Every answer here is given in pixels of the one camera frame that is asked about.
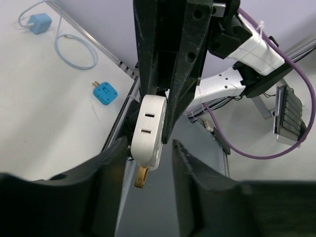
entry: white table surface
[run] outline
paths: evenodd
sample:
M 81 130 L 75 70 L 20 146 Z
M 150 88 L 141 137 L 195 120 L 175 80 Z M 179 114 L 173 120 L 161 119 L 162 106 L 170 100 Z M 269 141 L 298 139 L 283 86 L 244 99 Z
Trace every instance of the white table surface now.
M 100 51 L 91 70 L 65 64 L 53 46 L 59 15 L 45 3 L 26 20 L 46 12 L 53 20 L 48 32 L 33 35 L 21 29 L 18 15 L 35 2 L 0 1 L 0 172 L 29 180 L 49 178 L 98 154 L 133 83 Z M 66 21 L 61 33 L 82 37 Z M 92 62 L 75 40 L 61 39 L 60 49 L 76 64 Z M 93 96 L 95 80 L 118 91 L 110 105 Z

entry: power plug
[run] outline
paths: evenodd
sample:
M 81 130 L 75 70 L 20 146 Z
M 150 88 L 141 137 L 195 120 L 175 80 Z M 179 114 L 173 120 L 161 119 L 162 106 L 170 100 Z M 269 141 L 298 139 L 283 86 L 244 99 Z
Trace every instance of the power plug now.
M 95 87 L 93 90 L 93 95 L 103 105 L 109 105 L 112 101 L 114 101 L 117 98 L 118 92 L 108 82 L 99 84 L 97 81 L 95 81 L 92 84 Z
M 30 31 L 37 35 L 46 32 L 50 27 L 52 20 L 46 13 L 32 15 L 28 21 Z

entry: black device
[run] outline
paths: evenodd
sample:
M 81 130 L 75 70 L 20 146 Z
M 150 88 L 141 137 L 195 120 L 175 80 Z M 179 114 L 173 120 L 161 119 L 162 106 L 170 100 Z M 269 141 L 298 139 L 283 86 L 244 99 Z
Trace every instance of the black device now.
M 277 89 L 277 116 L 275 116 L 275 134 L 298 141 L 304 134 L 303 105 L 288 85 Z

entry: white plug adapter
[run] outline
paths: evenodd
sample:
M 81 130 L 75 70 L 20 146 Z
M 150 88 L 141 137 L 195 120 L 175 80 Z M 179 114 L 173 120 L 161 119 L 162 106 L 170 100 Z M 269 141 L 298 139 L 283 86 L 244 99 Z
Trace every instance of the white plug adapter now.
M 145 95 L 139 110 L 130 151 L 138 165 L 148 170 L 159 166 L 166 107 L 165 97 Z

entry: wall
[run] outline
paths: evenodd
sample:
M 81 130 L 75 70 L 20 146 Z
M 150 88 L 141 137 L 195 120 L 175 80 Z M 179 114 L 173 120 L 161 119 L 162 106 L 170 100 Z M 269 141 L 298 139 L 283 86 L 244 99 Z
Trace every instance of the wall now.
M 134 68 L 137 50 L 132 0 L 58 0 L 62 9 L 127 66 Z M 241 0 L 256 21 L 265 21 L 283 50 L 316 32 L 314 0 Z M 208 54 L 203 77 L 220 73 L 234 63 Z

